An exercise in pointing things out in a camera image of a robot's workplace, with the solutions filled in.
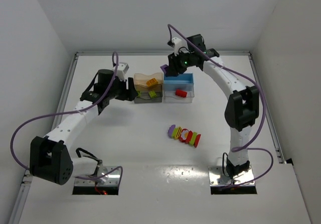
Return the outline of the purple lego piece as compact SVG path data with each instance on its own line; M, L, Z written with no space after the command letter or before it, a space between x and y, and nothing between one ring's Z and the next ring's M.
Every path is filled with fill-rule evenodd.
M162 72L163 72L164 74L166 74L168 67L169 67L169 66L165 64L165 65L162 65L160 68L161 68Z

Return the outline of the green lego brick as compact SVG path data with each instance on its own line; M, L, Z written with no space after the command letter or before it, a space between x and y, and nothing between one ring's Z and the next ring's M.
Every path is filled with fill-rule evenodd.
M148 94L149 94L150 98L156 98L157 97L157 94L154 91L149 91Z

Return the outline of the yellow lego piece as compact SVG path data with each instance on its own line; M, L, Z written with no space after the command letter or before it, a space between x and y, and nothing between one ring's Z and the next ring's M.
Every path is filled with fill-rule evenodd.
M152 86L155 86L158 84L158 80L156 78L152 78L152 79L149 79L147 82L146 82L146 86L147 87L152 87Z

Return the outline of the red lego piece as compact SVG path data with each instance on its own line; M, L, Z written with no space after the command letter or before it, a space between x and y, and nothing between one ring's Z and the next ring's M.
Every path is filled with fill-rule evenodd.
M175 95L181 98L186 98L188 96L188 92L181 89L176 89Z

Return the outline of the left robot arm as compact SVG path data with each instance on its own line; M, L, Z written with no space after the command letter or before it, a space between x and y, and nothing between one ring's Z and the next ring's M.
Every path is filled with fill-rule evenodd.
M120 63L111 70L98 70L74 110L44 137L32 140L32 176L64 185L71 177L98 180L107 175L102 172L101 159L90 153L72 158L70 150L81 132L103 112L112 99L133 101L137 97L133 78L125 77L128 69L128 64Z

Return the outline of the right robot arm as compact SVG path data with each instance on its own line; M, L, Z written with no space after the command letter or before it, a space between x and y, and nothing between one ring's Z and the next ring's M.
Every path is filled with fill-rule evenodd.
M245 145L259 117L259 90L256 86L246 86L225 70L219 53L213 48L206 48L200 34L189 37L189 40L192 44L186 51L182 50L183 42L180 38L174 37L168 41L174 51L168 56L169 63L162 70L167 77L177 77L188 67L196 66L210 76L225 94L227 105L224 117L231 133L230 151L225 162L226 174L233 178L247 171L250 166Z

